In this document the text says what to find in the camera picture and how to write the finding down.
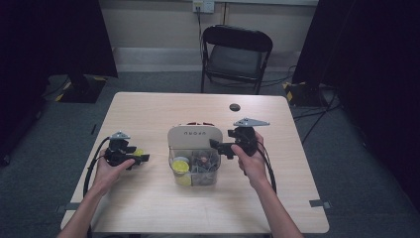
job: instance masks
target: small black object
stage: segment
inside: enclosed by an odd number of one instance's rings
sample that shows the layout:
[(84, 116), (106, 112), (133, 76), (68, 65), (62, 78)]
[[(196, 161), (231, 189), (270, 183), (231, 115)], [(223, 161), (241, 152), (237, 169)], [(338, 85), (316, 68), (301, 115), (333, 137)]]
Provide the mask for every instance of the small black object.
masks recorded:
[(108, 162), (108, 164), (112, 167), (116, 167), (121, 165), (127, 160), (134, 159), (134, 165), (139, 165), (142, 162), (147, 162), (149, 160), (150, 155), (141, 155), (141, 156), (134, 156), (129, 155), (136, 151), (136, 147), (129, 147), (129, 142), (126, 140), (111, 140), (109, 142), (109, 147), (105, 152), (104, 158)]
[(235, 130), (228, 130), (228, 136), (235, 138), (235, 144), (240, 146), (248, 156), (256, 153), (258, 144), (253, 127), (237, 127)]
[(229, 106), (229, 109), (231, 109), (231, 111), (239, 111), (239, 110), (241, 110), (241, 106), (240, 106), (239, 104), (232, 103), (232, 104)]
[(217, 150), (219, 155), (225, 155), (229, 160), (234, 159), (235, 153), (232, 151), (231, 146), (234, 143), (220, 143), (210, 139), (210, 147)]
[[(252, 156), (257, 151), (258, 142), (253, 127), (237, 127), (235, 130), (228, 130), (228, 136), (235, 138), (235, 144), (240, 146), (248, 156)], [(210, 147), (216, 149), (219, 155), (225, 155), (229, 160), (232, 160), (235, 156), (231, 149), (233, 144), (220, 143), (210, 139)]]

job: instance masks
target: wooden table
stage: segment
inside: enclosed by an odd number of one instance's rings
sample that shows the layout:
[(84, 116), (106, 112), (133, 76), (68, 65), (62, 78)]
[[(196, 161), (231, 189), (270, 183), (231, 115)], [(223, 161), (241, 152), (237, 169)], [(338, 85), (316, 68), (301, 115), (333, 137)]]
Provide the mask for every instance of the wooden table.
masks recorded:
[[(241, 110), (233, 112), (230, 104)], [(300, 143), (288, 104), (280, 96), (120, 92), (112, 101), (86, 167), (100, 142), (122, 131), (130, 146), (150, 154), (150, 160), (125, 171), (103, 197), (92, 220), (93, 232), (170, 234), (269, 233), (262, 206), (237, 158), (222, 156), (213, 186), (175, 184), (168, 165), (168, 130), (189, 122), (213, 123), (224, 142), (233, 123), (244, 117), (268, 121), (256, 127), (263, 135), (281, 202), (303, 233), (324, 233), (329, 224)], [(80, 202), (86, 170), (71, 202)], [(74, 211), (66, 212), (61, 227)]]

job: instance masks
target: hand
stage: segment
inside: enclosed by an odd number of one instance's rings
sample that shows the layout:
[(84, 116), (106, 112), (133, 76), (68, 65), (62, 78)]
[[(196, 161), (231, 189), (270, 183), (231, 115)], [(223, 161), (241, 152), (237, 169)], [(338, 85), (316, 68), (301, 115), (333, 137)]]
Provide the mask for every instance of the hand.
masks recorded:
[(92, 188), (98, 189), (101, 195), (105, 195), (111, 189), (112, 184), (118, 179), (120, 173), (132, 166), (135, 160), (130, 159), (117, 167), (112, 167), (104, 158), (105, 150), (102, 150), (99, 155), (98, 167)]
[[(260, 151), (263, 151), (263, 137), (256, 132), (256, 138)], [(259, 151), (250, 157), (238, 145), (232, 145), (231, 149), (238, 156), (239, 168), (246, 173), (253, 188), (256, 188), (258, 183), (267, 181), (264, 159)]]

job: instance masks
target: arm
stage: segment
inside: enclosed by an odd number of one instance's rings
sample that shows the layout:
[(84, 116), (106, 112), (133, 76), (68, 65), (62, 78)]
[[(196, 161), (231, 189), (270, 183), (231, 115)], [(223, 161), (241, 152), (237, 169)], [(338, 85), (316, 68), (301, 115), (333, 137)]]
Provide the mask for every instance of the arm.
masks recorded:
[(134, 163), (134, 160), (128, 160), (118, 167), (111, 167), (103, 158), (103, 151), (100, 155), (92, 187), (87, 191), (79, 207), (57, 237), (86, 237), (90, 221), (102, 196), (108, 192), (112, 184), (118, 179), (120, 172)]
[[(263, 137), (256, 132), (257, 140), (263, 144)], [(239, 166), (250, 179), (251, 186), (256, 190), (262, 204), (262, 209), (268, 221), (273, 237), (303, 237), (290, 215), (285, 210), (277, 194), (269, 183), (265, 173), (265, 163), (262, 155), (256, 152), (249, 157), (241, 147), (232, 145), (232, 151), (239, 158)]]

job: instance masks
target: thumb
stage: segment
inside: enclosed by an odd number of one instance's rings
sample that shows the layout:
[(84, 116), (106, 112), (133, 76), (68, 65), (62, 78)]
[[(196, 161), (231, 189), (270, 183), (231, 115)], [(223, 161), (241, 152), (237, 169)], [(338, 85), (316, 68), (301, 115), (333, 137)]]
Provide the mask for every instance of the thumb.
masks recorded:
[(125, 162), (123, 162), (121, 165), (118, 166), (119, 171), (123, 171), (128, 169), (130, 166), (132, 166), (134, 164), (135, 160), (134, 159), (130, 159), (127, 160)]
[(232, 151), (237, 155), (240, 159), (247, 157), (248, 155), (242, 150), (242, 148), (238, 145), (232, 145), (231, 146)]

